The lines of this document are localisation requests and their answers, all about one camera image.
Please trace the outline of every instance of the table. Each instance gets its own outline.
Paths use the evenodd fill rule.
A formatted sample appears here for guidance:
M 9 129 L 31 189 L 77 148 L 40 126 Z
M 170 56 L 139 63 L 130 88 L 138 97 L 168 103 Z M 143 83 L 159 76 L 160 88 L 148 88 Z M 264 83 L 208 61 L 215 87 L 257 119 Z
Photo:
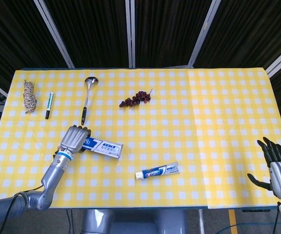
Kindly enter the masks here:
M 99 83 L 85 125 L 92 137 L 123 143 L 122 155 L 75 155 L 52 207 L 276 204 L 272 192 L 246 177 L 269 180 L 257 139 L 281 144 L 281 118 L 262 68 L 16 71 L 0 122 L 0 198 L 40 185 L 68 126 L 80 124 L 88 76 Z M 35 84 L 31 114 L 23 106 L 24 80 Z M 152 88 L 147 104 L 119 108 Z M 45 120 L 49 92 L 54 99 Z M 135 180 L 136 171 L 173 161 L 180 174 Z

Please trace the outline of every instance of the toothpaste tube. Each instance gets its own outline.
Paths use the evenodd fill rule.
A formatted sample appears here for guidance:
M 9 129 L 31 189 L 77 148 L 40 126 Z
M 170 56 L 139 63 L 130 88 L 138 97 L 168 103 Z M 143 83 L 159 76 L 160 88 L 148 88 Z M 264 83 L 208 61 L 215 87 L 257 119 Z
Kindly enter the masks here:
M 109 141 L 98 140 L 87 137 L 82 149 L 90 150 L 102 155 L 120 158 L 123 144 L 112 143 Z
M 136 179 L 145 179 L 151 176 L 162 176 L 180 173 L 178 169 L 178 162 L 167 164 L 161 167 L 155 167 L 149 170 L 142 170 L 141 172 L 135 172 Z

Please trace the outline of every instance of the toothpaste box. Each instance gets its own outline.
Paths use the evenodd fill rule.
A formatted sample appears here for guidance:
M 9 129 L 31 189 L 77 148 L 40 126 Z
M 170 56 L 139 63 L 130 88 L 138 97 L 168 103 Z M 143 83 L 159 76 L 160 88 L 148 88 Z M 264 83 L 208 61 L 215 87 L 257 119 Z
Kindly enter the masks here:
M 105 140 L 98 140 L 87 137 L 82 146 L 83 149 L 90 150 L 102 155 L 120 158 L 123 144 L 112 143 Z

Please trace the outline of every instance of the rope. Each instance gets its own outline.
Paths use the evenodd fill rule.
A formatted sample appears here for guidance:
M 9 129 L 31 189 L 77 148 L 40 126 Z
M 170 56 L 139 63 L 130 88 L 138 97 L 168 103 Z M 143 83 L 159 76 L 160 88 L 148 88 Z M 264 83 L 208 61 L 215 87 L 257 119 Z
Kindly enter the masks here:
M 24 81 L 23 104 L 27 109 L 26 113 L 33 112 L 37 106 L 37 100 L 33 94 L 33 83 Z

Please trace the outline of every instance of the pen cap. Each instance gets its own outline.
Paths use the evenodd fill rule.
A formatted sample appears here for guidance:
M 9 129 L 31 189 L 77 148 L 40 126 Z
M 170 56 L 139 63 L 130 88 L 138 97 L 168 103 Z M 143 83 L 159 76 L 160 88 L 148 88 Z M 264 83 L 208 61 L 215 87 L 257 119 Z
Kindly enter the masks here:
M 46 111 L 45 119 L 48 119 L 48 117 L 49 117 L 49 112 L 50 112 L 50 111 L 48 111 L 48 110 Z
M 144 179 L 142 172 L 135 172 L 135 177 L 136 177 L 136 179 Z

